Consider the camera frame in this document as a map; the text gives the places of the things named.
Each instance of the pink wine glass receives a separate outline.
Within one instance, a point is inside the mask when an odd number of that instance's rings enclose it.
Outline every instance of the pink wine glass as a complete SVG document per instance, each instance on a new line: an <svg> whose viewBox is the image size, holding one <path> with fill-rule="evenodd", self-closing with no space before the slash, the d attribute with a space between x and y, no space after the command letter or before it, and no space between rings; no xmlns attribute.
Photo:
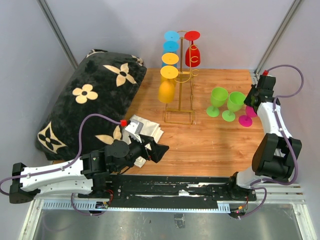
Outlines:
<svg viewBox="0 0 320 240"><path fill-rule="evenodd" d="M246 128L250 127L253 123L252 118L257 117L254 109L250 106L245 107L245 115L239 117L239 123Z"/></svg>

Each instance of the gray floor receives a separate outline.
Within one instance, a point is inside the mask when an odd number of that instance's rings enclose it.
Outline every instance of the gray floor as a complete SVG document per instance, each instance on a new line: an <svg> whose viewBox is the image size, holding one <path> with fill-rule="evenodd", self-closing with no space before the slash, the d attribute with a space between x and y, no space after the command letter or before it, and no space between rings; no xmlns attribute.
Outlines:
<svg viewBox="0 0 320 240"><path fill-rule="evenodd" d="M289 204L265 204L258 212L242 220L223 213L185 213L184 218L183 227L181 222L177 224L172 212L118 211L90 217L72 210L46 210L42 213L34 240L302 239Z"/></svg>

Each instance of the wooden tabletop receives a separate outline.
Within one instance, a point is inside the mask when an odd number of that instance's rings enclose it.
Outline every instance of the wooden tabletop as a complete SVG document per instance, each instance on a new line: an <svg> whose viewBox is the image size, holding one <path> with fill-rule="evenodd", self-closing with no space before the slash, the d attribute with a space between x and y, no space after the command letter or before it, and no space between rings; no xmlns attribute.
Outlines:
<svg viewBox="0 0 320 240"><path fill-rule="evenodd" d="M164 131L159 143L168 145L170 149L159 163L147 161L142 168L134 166L127 174L228 177L251 166L253 155L264 137L260 119L253 118L251 127L242 127L238 118L245 114L243 107L235 113L235 121L226 122L221 113L227 110L227 104L220 108L218 117L210 117L206 113L215 87L226 88L229 93L239 91L248 94L252 84L248 70L201 69L195 77L193 90L193 125L164 122L165 104L158 100L160 82L160 69L148 69L126 119L135 114L159 123ZM178 105L178 86L170 107ZM182 107L187 108L190 85L184 83L182 90ZM187 122L189 116L175 113L169 118Z"/></svg>

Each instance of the gray wall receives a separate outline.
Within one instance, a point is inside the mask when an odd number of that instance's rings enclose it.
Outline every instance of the gray wall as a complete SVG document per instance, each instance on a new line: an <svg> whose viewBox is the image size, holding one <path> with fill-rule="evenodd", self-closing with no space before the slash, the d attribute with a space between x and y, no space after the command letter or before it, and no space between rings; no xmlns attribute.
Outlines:
<svg viewBox="0 0 320 240"><path fill-rule="evenodd" d="M0 178L12 165L47 165L34 140L73 70L36 0L0 3ZM28 204L9 204L0 195L0 232L16 240Z"/></svg>
<svg viewBox="0 0 320 240"><path fill-rule="evenodd" d="M290 99L282 99L282 116L294 138L301 139L298 182L303 187L307 206L317 235L320 237L320 1L304 1L281 38L266 69L279 64L299 67L305 76L302 91ZM276 69L275 91L278 94L295 92L300 85L299 74L291 69Z"/></svg>
<svg viewBox="0 0 320 240"><path fill-rule="evenodd" d="M254 69L292 1L47 0L78 62L98 48L158 68L166 31L197 30L200 67L219 69Z"/></svg>

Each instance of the floral pillow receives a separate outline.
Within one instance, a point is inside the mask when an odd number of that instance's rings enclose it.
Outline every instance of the floral pillow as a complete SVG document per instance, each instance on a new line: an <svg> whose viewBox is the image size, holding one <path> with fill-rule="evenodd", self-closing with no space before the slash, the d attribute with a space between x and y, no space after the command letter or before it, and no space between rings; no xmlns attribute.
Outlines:
<svg viewBox="0 0 320 240"><path fill-rule="evenodd" d="M94 49L80 63L42 125L35 146L48 160L72 160L78 153L80 124L89 114L120 121L136 95L147 68L133 55ZM82 130L82 154L122 138L118 125L89 118Z"/></svg>

